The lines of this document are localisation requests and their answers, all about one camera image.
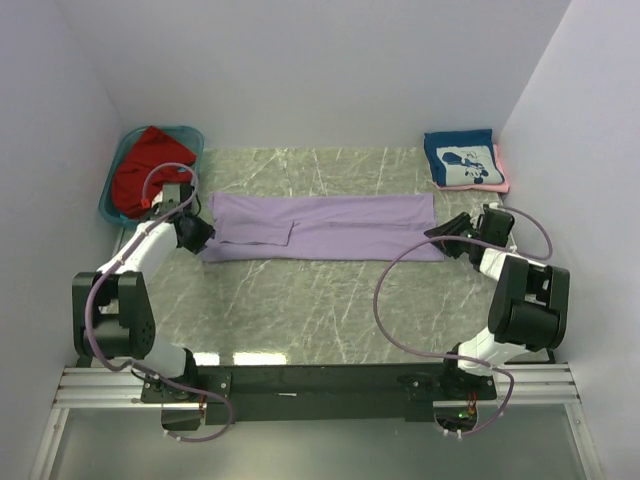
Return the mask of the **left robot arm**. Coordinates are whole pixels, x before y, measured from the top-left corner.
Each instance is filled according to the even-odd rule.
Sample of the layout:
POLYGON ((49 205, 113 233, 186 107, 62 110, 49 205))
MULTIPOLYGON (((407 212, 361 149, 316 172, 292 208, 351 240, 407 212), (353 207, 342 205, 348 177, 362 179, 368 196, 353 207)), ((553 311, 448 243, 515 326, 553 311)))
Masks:
POLYGON ((82 360, 98 360, 112 372, 129 367, 171 401, 199 396, 193 353, 156 333, 146 282, 177 249, 193 255, 215 236, 212 225, 192 213, 140 223, 129 241, 94 272, 72 281, 73 343, 82 360))

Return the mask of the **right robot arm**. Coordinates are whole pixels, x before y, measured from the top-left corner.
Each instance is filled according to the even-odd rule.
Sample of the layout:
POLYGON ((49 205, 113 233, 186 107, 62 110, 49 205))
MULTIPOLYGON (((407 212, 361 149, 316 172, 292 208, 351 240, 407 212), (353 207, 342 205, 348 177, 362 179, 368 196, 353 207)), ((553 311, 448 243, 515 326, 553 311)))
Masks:
POLYGON ((457 344, 444 361, 439 387, 463 399, 489 387, 492 368, 527 352, 553 350, 563 341, 568 317, 570 273, 547 265, 542 257, 508 251, 515 216, 541 224, 509 207, 485 204, 476 220, 461 213, 424 232, 438 237, 435 247, 449 258, 468 256, 473 268, 496 282, 487 326, 457 344))

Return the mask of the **lilac purple t-shirt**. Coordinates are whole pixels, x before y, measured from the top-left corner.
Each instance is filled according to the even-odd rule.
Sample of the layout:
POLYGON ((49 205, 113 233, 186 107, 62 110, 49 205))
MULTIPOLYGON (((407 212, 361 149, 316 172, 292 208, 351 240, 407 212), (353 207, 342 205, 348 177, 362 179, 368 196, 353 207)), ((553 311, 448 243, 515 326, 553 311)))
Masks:
POLYGON ((390 261, 437 225, 431 193, 209 199, 215 234, 206 263, 295 259, 390 261))

